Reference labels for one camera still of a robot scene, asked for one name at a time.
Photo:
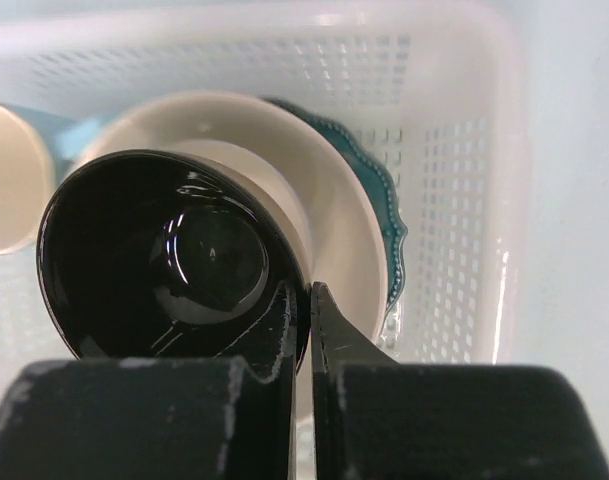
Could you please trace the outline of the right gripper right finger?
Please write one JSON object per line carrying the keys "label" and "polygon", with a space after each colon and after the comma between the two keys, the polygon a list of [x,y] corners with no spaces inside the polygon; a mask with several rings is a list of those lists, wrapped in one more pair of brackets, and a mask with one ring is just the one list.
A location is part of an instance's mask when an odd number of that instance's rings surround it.
{"label": "right gripper right finger", "polygon": [[584,405],[541,367],[400,364],[311,292],[321,479],[608,479]]}

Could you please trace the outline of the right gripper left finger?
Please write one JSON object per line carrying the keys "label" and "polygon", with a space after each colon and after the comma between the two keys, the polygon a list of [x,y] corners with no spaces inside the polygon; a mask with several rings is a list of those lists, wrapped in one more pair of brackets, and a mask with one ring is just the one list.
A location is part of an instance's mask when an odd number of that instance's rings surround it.
{"label": "right gripper left finger", "polygon": [[289,479],[294,289],[213,359],[49,360],[0,403],[0,479]]}

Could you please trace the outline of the large cream bowl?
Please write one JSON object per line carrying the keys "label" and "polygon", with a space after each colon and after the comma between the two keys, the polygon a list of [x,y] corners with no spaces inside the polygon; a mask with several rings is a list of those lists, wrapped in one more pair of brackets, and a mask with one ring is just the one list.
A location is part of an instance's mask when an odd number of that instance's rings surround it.
{"label": "large cream bowl", "polygon": [[377,218],[359,180],[335,148],[305,122],[257,97],[184,92],[144,102],[107,121],[75,158],[194,139],[245,148],[290,184],[312,233],[312,281],[328,285],[340,312],[374,338],[386,310],[387,261]]}

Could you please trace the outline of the black glossy bowl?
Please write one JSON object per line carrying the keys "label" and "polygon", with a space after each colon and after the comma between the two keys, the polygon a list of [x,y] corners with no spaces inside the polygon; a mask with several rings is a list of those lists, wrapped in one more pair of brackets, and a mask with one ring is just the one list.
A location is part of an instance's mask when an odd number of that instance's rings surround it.
{"label": "black glossy bowl", "polygon": [[199,157],[131,149],[75,170],[45,208],[36,266],[77,358],[238,355],[285,313],[306,351],[310,284],[285,231]]}

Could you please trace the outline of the teal glass plate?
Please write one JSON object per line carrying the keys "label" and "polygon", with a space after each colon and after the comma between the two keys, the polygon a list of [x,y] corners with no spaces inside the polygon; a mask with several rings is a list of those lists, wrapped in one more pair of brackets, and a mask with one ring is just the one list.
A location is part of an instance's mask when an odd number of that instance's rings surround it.
{"label": "teal glass plate", "polygon": [[405,286],[403,244],[408,235],[408,228],[399,213],[398,195],[392,175],[339,121],[314,114],[283,99],[263,97],[263,100],[299,118],[323,136],[359,180],[373,208],[383,239],[388,276],[385,312],[388,313],[399,300]]}

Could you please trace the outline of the medium white bowl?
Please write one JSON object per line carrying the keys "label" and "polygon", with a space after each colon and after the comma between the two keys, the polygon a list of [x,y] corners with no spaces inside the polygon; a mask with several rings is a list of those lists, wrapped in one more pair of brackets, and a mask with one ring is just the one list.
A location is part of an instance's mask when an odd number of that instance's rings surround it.
{"label": "medium white bowl", "polygon": [[272,165],[245,148],[219,140],[185,140],[168,148],[203,159],[253,195],[285,236],[305,282],[311,283],[314,247],[308,218],[293,188]]}

